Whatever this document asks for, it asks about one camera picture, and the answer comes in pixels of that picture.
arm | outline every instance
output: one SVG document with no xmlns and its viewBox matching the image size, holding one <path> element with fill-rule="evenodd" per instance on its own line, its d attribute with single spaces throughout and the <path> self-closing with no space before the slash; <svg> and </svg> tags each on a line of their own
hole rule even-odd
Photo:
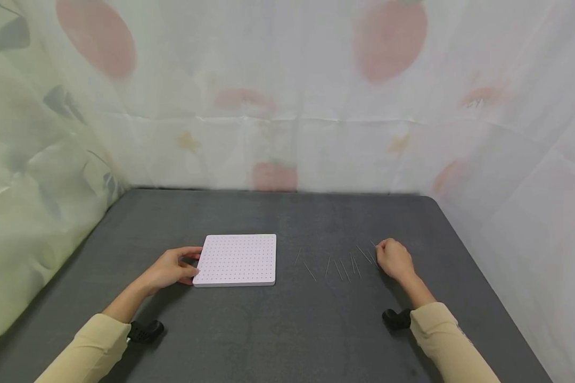
<svg viewBox="0 0 575 383">
<path fill-rule="evenodd" d="M 414 268 L 409 251 L 392 238 L 376 246 L 377 262 L 413 303 L 411 331 L 446 383 L 499 383 L 444 304 L 437 302 Z"/>
<path fill-rule="evenodd" d="M 198 269 L 181 261 L 200 258 L 202 247 L 167 250 L 102 312 L 94 315 L 73 341 L 38 377 L 36 383 L 98 382 L 119 362 L 126 350 L 130 322 L 143 301 L 163 287 L 192 284 Z"/>
</svg>

fabric wall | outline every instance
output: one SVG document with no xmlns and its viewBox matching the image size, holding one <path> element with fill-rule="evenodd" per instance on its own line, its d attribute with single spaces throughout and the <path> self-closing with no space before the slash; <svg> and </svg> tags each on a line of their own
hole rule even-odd
<svg viewBox="0 0 575 383">
<path fill-rule="evenodd" d="M 38 35 L 0 2 L 0 335 L 121 186 Z"/>
<path fill-rule="evenodd" d="M 21 3 L 127 180 L 431 195 L 575 382 L 575 1 Z"/>
</svg>

sleeve cuff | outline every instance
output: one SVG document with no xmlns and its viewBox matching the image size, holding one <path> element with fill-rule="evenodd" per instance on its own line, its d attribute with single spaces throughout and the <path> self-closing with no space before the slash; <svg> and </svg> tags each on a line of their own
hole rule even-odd
<svg viewBox="0 0 575 383">
<path fill-rule="evenodd" d="M 447 306 L 441 302 L 429 303 L 411 311 L 411 320 L 417 323 L 424 333 L 442 323 L 452 323 L 456 326 L 458 324 Z"/>
<path fill-rule="evenodd" d="M 88 339 L 106 350 L 118 342 L 126 342 L 130 328 L 129 323 L 121 323 L 105 314 L 96 314 L 81 327 L 75 339 Z"/>
</svg>

pin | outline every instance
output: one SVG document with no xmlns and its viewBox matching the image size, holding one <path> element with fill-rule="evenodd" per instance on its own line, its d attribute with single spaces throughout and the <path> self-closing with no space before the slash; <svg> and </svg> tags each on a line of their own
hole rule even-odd
<svg viewBox="0 0 575 383">
<path fill-rule="evenodd" d="M 341 277 L 341 281 L 343 281 L 343 277 L 341 276 L 341 270 L 339 270 L 339 265 L 336 264 L 336 259 L 333 259 L 334 265 L 336 266 L 336 270 L 339 272 L 339 277 Z"/>
<path fill-rule="evenodd" d="M 360 274 L 360 267 L 358 267 L 358 262 L 356 262 L 356 259 L 354 258 L 354 263 L 356 264 L 356 269 L 358 269 L 358 274 Z"/>
<path fill-rule="evenodd" d="M 362 249 L 360 249 L 360 246 L 356 245 L 356 247 L 358 248 L 358 250 L 360 250 L 360 253 L 362 253 L 364 255 L 364 258 L 366 258 L 366 260 L 372 265 L 373 262 L 371 262 L 370 259 L 368 259 L 368 257 L 366 256 L 366 254 L 364 254 L 364 251 Z"/>
<path fill-rule="evenodd" d="M 324 275 L 324 278 L 328 277 L 328 267 L 330 267 L 330 258 L 332 258 L 332 255 L 328 256 L 328 265 L 326 265 L 326 274 Z"/>
<path fill-rule="evenodd" d="M 347 274 L 347 269 L 345 269 L 345 265 L 343 265 L 343 261 L 341 259 L 339 259 L 339 261 L 341 262 L 341 266 L 343 266 L 343 270 L 345 271 L 345 275 L 347 275 L 347 280 L 349 281 L 349 283 L 351 283 L 351 279 L 349 278 L 349 274 Z"/>
<path fill-rule="evenodd" d="M 366 250 L 366 252 L 371 256 L 371 258 L 373 259 L 373 262 L 375 262 L 375 265 L 376 265 L 377 267 L 379 267 L 379 263 L 377 263 L 377 260 L 373 257 L 373 255 L 371 254 L 371 252 L 368 251 L 368 250 Z"/>
<path fill-rule="evenodd" d="M 296 262 L 298 262 L 298 257 L 300 257 L 300 251 L 302 250 L 302 247 L 300 248 L 300 250 L 298 250 L 298 255 L 296 255 L 296 261 L 294 261 L 294 266 L 296 266 Z"/>
<path fill-rule="evenodd" d="M 307 268 L 307 270 L 309 270 L 309 266 L 307 266 L 307 264 L 303 261 L 305 267 Z M 311 277 L 313 277 L 313 273 L 311 272 L 311 270 L 309 270 L 309 274 L 311 274 Z"/>
</svg>

beige sleeve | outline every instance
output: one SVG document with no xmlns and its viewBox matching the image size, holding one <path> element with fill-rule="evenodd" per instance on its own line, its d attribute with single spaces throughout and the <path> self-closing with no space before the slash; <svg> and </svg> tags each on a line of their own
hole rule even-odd
<svg viewBox="0 0 575 383">
<path fill-rule="evenodd" d="M 411 311 L 411 331 L 445 383 L 499 382 L 444 304 L 429 303 Z"/>
<path fill-rule="evenodd" d="M 121 359 L 129 332 L 129 324 L 104 314 L 94 315 L 36 383 L 98 382 Z"/>
</svg>

